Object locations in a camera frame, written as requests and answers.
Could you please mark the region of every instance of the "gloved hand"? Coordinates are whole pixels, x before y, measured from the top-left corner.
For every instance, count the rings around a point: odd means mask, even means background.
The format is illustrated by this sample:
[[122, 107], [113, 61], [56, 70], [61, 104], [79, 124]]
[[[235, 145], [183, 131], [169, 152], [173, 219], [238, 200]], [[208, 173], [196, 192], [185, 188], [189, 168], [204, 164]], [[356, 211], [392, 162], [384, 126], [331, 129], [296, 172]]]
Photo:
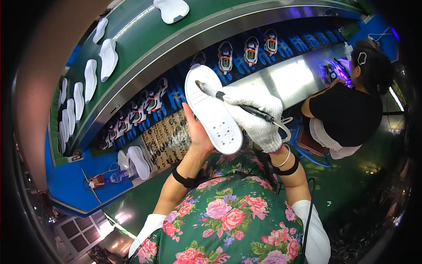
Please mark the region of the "gloved hand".
[[251, 85], [246, 88], [224, 87], [224, 106], [230, 115], [241, 125], [265, 152], [276, 152], [283, 143], [278, 133], [278, 126], [256, 117], [237, 105], [248, 105], [264, 111], [276, 120], [281, 119], [283, 105], [277, 97], [272, 96], [267, 89], [259, 89]]

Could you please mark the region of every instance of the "black t-shirt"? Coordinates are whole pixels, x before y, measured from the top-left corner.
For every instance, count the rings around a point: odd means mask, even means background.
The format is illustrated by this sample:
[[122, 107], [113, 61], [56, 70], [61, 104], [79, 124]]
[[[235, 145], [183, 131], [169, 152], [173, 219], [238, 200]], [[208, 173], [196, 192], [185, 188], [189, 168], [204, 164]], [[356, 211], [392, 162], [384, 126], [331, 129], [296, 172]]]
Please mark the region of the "black t-shirt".
[[336, 84], [309, 100], [312, 115], [321, 120], [327, 134], [343, 147], [365, 143], [378, 129], [382, 101], [367, 93]]

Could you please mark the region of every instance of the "worker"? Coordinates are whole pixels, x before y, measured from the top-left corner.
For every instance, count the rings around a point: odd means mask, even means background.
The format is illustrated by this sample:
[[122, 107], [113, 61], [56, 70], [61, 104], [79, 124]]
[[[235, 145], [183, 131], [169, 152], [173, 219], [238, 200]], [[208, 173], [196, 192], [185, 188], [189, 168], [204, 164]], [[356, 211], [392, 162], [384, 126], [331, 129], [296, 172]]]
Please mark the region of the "worker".
[[381, 95], [393, 82], [390, 59], [370, 41], [359, 41], [350, 62], [352, 88], [337, 78], [302, 105], [303, 128], [333, 159], [353, 155], [377, 131], [382, 119]]
[[[252, 150], [218, 153], [183, 103], [192, 143], [130, 247], [130, 263], [301, 263], [311, 204], [304, 169], [283, 145], [276, 125], [237, 106], [252, 105], [280, 119], [282, 103], [253, 87], [225, 87], [224, 92], [228, 112], [271, 159], [261, 162]], [[209, 179], [195, 182], [200, 171]], [[287, 201], [277, 195], [279, 180]], [[305, 251], [310, 264], [330, 258], [315, 206]]]

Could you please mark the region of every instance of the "green floral shirt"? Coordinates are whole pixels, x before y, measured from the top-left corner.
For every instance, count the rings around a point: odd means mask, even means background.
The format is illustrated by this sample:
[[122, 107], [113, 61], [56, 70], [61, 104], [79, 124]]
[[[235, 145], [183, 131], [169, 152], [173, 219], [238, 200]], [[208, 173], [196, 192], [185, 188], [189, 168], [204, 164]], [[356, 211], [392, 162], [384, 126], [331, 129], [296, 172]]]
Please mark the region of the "green floral shirt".
[[[302, 220], [277, 195], [277, 176], [273, 174], [272, 185], [263, 177], [253, 152], [215, 153], [203, 168], [212, 179], [186, 195], [162, 228], [141, 243], [131, 264], [299, 261]], [[234, 171], [254, 176], [221, 176]]]

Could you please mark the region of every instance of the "black wristband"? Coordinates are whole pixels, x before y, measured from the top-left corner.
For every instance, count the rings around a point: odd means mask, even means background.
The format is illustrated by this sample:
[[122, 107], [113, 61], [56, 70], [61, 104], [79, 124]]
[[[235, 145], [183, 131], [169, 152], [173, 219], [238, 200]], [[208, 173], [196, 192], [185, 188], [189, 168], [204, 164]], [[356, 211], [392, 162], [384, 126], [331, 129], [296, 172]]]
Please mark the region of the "black wristband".
[[182, 176], [180, 176], [180, 174], [177, 172], [177, 167], [175, 167], [171, 173], [173, 174], [173, 177], [176, 181], [180, 182], [181, 184], [183, 184], [184, 187], [186, 188], [192, 188], [195, 186], [196, 184], [196, 180], [193, 178], [183, 178]]
[[279, 168], [273, 166], [273, 169], [274, 169], [275, 174], [282, 175], [282, 176], [292, 175], [298, 169], [298, 166], [299, 166], [299, 158], [293, 152], [292, 152], [292, 154], [295, 157], [295, 164], [293, 165], [293, 167], [291, 169], [286, 170], [286, 171], [282, 171]]

